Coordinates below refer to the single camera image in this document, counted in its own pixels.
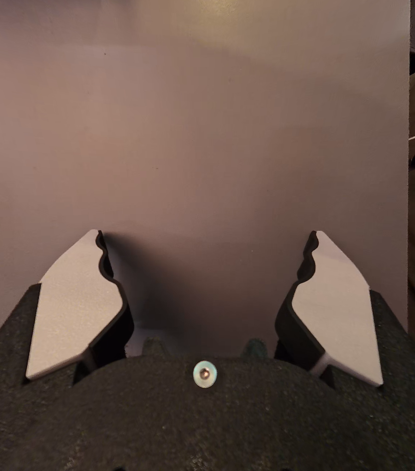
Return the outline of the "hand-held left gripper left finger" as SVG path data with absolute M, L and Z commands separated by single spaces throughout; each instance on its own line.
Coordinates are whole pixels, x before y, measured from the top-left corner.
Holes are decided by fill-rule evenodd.
M 28 380 L 76 363 L 92 372 L 126 357 L 134 321 L 100 230 L 65 251 L 39 284 Z

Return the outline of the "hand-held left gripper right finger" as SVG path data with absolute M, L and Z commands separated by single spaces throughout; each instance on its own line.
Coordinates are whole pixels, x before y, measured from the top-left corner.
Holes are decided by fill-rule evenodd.
M 313 376 L 334 367 L 383 385 L 369 284 L 325 232 L 310 233 L 274 326 L 288 359 Z

